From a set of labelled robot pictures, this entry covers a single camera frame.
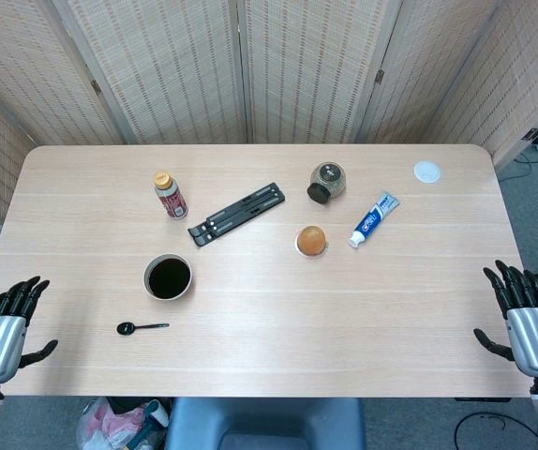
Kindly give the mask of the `glass jar with black lid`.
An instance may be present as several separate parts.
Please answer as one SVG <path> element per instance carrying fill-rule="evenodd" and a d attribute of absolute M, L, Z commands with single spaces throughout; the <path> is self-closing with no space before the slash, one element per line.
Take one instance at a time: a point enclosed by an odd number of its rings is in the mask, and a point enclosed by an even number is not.
<path fill-rule="evenodd" d="M 312 172 L 306 193 L 314 202 L 327 204 L 339 196 L 345 186 L 346 174 L 343 168 L 337 163 L 327 161 Z"/>

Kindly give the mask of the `clear plastic bag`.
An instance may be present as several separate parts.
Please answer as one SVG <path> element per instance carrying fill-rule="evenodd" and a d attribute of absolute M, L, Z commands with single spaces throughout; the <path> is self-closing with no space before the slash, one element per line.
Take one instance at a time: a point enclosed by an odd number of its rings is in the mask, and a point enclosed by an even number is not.
<path fill-rule="evenodd" d="M 159 450 L 169 418 L 157 399 L 122 412 L 109 398 L 99 397 L 83 410 L 76 443 L 79 450 Z"/>

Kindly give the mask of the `dark blue chair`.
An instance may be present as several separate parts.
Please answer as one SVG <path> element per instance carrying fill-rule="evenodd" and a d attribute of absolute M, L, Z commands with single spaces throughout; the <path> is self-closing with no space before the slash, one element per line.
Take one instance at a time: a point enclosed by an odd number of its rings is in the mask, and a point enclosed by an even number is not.
<path fill-rule="evenodd" d="M 180 397 L 164 450 L 366 450 L 359 398 Z"/>

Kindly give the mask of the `black folding laptop stand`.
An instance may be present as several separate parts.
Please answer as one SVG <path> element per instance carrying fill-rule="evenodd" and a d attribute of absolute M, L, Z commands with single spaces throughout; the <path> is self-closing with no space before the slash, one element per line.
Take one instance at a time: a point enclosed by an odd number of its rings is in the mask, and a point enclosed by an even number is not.
<path fill-rule="evenodd" d="M 188 233 L 201 248 L 284 201 L 285 196 L 277 184 L 270 183 L 189 228 Z"/>

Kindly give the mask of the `small black spoon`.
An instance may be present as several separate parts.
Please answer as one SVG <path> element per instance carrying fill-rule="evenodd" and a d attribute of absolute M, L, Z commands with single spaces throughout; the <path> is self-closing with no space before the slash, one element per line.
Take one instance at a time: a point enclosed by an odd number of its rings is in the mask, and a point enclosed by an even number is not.
<path fill-rule="evenodd" d="M 121 322 L 117 325 L 116 331 L 121 336 L 130 336 L 137 330 L 167 328 L 169 326 L 170 325 L 166 322 L 144 324 L 144 325 L 136 325 L 133 322 Z"/>

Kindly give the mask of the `white round grommet cover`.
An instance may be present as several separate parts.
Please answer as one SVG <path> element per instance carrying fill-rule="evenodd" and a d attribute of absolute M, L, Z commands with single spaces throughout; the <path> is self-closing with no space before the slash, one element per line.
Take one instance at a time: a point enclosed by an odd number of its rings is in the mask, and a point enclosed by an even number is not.
<path fill-rule="evenodd" d="M 425 184 L 434 184 L 441 179 L 441 168 L 432 161 L 418 161 L 413 167 L 415 177 Z"/>

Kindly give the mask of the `red label bottle gold cap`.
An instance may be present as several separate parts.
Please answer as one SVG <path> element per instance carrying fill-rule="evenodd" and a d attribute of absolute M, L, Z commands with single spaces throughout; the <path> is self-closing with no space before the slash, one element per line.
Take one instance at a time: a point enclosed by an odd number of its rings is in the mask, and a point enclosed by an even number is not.
<path fill-rule="evenodd" d="M 153 176 L 154 189 L 168 216 L 181 219 L 187 215 L 187 203 L 178 183 L 165 171 L 156 172 Z"/>

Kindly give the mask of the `cup of dark liquid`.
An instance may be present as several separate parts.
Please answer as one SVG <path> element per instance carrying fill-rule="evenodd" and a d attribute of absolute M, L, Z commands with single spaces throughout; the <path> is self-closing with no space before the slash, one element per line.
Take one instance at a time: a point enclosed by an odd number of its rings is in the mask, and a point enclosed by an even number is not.
<path fill-rule="evenodd" d="M 172 301 L 184 296 L 193 281 L 190 264 L 176 254 L 154 258 L 143 273 L 146 291 L 155 299 Z"/>

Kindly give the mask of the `orange jelly cup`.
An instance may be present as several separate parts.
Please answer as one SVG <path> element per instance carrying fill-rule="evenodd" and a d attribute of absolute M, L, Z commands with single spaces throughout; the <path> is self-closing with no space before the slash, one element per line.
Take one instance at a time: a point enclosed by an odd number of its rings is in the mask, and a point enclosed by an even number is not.
<path fill-rule="evenodd" d="M 315 225 L 306 226 L 295 239 L 295 247 L 303 256 L 314 258 L 322 255 L 328 246 L 324 231 Z"/>

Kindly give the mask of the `woven folding screen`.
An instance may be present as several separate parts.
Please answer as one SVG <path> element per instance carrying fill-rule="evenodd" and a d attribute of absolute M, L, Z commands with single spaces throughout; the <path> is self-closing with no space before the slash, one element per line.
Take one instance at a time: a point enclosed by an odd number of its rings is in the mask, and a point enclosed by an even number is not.
<path fill-rule="evenodd" d="M 0 0 L 0 222 L 40 145 L 473 143 L 538 129 L 538 0 Z"/>

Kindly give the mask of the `blue white toothpaste tube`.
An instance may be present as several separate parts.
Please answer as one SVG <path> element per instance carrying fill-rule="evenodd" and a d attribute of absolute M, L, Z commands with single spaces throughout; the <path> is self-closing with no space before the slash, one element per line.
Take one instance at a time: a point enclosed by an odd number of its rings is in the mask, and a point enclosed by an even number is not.
<path fill-rule="evenodd" d="M 395 196 L 384 192 L 353 230 L 349 245 L 358 248 L 398 205 L 399 200 Z"/>

